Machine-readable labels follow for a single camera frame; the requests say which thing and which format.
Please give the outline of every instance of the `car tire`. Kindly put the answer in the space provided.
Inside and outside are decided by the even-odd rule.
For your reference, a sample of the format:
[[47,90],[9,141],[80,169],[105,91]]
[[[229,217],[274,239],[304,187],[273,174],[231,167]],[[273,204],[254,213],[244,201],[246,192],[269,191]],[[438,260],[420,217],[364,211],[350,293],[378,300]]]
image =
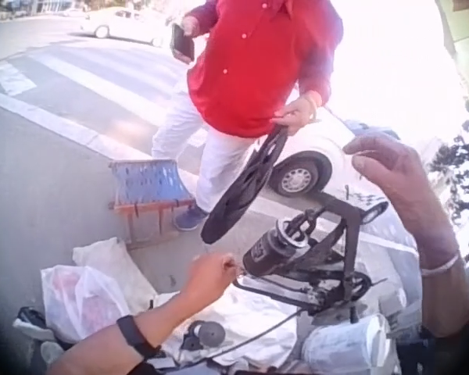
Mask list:
[[153,47],[161,48],[163,46],[163,39],[161,37],[154,37],[151,40],[151,45]]
[[99,26],[95,29],[94,35],[98,39],[105,39],[109,36],[109,27],[107,26]]
[[[283,164],[277,166],[269,179],[269,186],[279,195],[294,198],[310,192],[318,187],[320,189],[328,183],[331,177],[331,164],[319,159],[289,158]],[[292,187],[289,180],[292,174],[300,174],[304,179],[299,186]]]

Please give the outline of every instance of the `man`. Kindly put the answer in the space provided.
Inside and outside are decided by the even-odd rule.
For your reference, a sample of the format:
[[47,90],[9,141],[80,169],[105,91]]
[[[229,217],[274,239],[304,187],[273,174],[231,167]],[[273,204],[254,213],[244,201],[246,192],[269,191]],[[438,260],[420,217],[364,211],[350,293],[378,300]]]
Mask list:
[[[461,332],[469,323],[464,262],[418,154],[385,134],[360,136],[344,151],[354,154],[356,170],[383,190],[417,242],[424,327],[437,338]],[[175,327],[216,301],[236,273],[230,255],[211,253],[196,259],[189,281],[175,298],[135,317],[145,340],[155,348],[161,345]],[[48,375],[124,375],[141,361],[142,356],[113,325],[75,345],[53,364]]]
[[[275,123],[294,134],[328,100],[342,21],[329,0],[208,0],[181,26],[188,36],[209,38],[187,83],[177,86],[152,157],[176,159],[207,125],[196,203],[175,219],[177,229],[194,230],[238,176],[257,138]],[[285,105],[296,82],[301,96]]]

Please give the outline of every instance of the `car wheel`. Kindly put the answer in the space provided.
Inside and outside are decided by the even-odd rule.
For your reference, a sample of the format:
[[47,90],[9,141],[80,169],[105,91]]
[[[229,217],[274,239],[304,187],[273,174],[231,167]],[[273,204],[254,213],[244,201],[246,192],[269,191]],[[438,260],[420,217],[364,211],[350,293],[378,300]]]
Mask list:
[[94,35],[98,39],[104,39],[109,36],[109,28],[107,26],[99,26],[95,29]]
[[163,40],[161,37],[154,37],[152,40],[151,40],[151,45],[153,47],[161,47],[163,45]]
[[363,215],[361,216],[361,224],[366,225],[377,219],[380,215],[385,213],[385,210],[388,209],[389,203],[387,202],[381,202],[375,205],[374,207],[371,207],[367,211],[363,212]]
[[279,195],[292,198],[304,195],[321,182],[321,172],[312,159],[287,159],[273,171],[269,185]]

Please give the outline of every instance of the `smartphone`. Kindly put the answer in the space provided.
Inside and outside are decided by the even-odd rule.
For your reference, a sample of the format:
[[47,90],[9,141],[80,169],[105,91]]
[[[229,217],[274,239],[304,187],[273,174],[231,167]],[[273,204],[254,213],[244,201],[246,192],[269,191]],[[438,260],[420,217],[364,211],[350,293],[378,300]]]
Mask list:
[[190,58],[191,61],[195,59],[195,42],[191,37],[186,37],[184,30],[176,23],[172,25],[172,41],[170,47]]

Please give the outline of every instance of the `wooden bench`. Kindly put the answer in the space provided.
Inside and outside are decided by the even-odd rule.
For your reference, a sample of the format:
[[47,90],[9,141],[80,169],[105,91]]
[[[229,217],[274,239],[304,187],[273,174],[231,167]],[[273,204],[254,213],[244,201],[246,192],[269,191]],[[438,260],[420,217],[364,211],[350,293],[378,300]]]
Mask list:
[[122,160],[111,162],[109,167],[116,178],[116,197],[110,208],[127,219],[129,249],[150,242],[139,241],[135,237],[134,217],[142,213],[158,213],[161,237],[164,212],[173,212],[175,208],[195,201],[182,183],[174,160]]

